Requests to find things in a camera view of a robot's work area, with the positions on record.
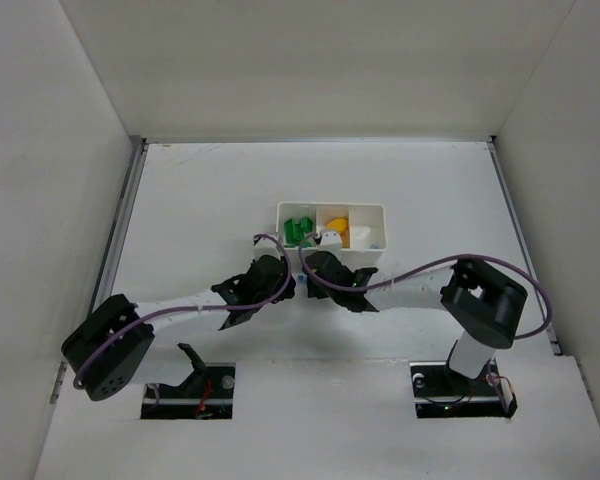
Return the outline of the yellow round lego brick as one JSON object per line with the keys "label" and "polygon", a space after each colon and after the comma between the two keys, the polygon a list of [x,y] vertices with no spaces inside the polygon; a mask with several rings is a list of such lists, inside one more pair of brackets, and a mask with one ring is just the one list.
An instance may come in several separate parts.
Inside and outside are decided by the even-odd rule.
{"label": "yellow round lego brick", "polygon": [[350,245],[349,221],[347,218],[345,218],[345,217],[335,218],[327,223],[326,228],[328,230],[335,231],[340,236],[343,248],[349,247],[349,245]]}

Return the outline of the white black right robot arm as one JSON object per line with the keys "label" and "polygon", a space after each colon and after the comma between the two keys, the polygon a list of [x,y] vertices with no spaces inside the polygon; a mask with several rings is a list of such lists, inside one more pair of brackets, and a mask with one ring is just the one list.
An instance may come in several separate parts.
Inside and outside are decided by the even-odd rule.
{"label": "white black right robot arm", "polygon": [[316,251],[301,264],[309,297],[329,298],[354,313],[403,308],[449,313],[463,333],[446,368],[471,380],[481,375],[496,351],[513,346],[528,297],[519,283],[480,259],[426,267],[401,281],[383,279],[377,288],[370,285],[377,268],[352,271],[329,251]]}

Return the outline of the green lego plate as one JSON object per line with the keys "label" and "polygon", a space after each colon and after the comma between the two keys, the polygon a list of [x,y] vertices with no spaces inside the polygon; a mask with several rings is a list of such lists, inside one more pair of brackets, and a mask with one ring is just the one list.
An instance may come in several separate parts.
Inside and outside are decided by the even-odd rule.
{"label": "green lego plate", "polygon": [[297,247],[305,237],[303,221],[290,218],[283,224],[284,243],[286,247]]}

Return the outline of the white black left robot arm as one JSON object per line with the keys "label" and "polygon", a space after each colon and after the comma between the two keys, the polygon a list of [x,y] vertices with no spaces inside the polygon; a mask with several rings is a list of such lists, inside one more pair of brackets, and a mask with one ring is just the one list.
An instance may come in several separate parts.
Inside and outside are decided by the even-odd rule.
{"label": "white black left robot arm", "polygon": [[198,318],[213,330],[227,330],[251,320],[266,305],[291,299],[294,289],[290,260],[265,254],[245,273],[162,307],[112,295],[61,346],[74,372],[73,387],[94,402],[108,399],[132,381],[160,331]]}

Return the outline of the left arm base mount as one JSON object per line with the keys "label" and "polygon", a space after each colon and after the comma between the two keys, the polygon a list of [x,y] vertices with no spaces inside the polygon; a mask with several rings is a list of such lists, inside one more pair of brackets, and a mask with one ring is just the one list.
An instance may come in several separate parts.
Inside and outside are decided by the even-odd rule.
{"label": "left arm base mount", "polygon": [[236,366],[205,363],[193,347],[178,348],[190,363],[188,375],[178,384],[145,385],[141,420],[229,420],[233,417]]}

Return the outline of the green square lego brick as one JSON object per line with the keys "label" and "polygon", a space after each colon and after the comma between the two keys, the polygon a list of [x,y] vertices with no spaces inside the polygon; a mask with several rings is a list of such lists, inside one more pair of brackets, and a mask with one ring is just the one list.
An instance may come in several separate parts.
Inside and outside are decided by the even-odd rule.
{"label": "green square lego brick", "polygon": [[309,216],[302,217],[300,227],[305,234],[311,233],[314,231],[314,221]]}

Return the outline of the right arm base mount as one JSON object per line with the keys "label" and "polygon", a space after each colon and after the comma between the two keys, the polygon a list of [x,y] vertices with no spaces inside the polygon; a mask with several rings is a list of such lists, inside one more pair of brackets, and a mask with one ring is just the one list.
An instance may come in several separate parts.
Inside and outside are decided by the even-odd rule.
{"label": "right arm base mount", "polygon": [[494,359],[476,379],[457,374],[444,361],[413,362],[409,370],[419,419],[511,419],[517,412],[514,387]]}

